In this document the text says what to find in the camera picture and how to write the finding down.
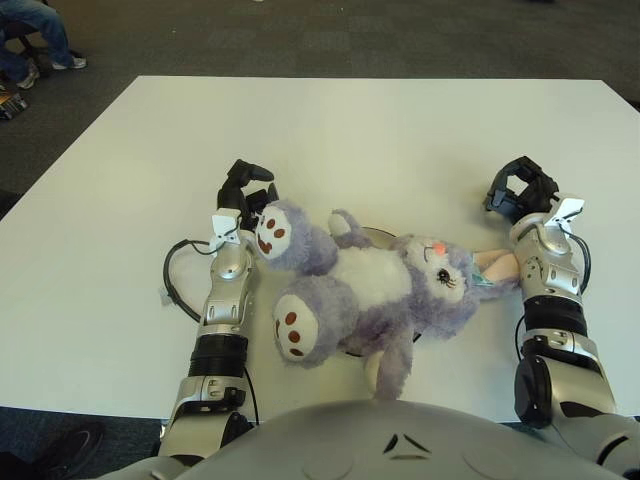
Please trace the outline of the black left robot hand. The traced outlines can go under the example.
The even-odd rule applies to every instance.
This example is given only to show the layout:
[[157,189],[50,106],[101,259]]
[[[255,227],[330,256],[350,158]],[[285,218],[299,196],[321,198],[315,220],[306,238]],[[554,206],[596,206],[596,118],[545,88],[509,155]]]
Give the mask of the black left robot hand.
[[[251,181],[268,182],[269,185],[267,189],[245,195],[243,188]],[[264,208],[278,199],[279,195],[271,171],[237,159],[227,172],[227,179],[218,191],[217,207],[239,210],[240,229],[254,232],[258,225],[258,217]]]

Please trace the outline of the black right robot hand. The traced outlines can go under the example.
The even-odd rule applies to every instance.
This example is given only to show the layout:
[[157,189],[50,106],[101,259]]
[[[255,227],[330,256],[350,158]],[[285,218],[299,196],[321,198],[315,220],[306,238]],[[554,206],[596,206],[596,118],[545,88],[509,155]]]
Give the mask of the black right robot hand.
[[[516,193],[508,187],[508,179],[517,177],[526,187]],[[493,211],[515,225],[532,213],[548,213],[551,200],[558,200],[559,187],[552,177],[528,156],[521,156],[498,171],[483,202],[486,211]]]

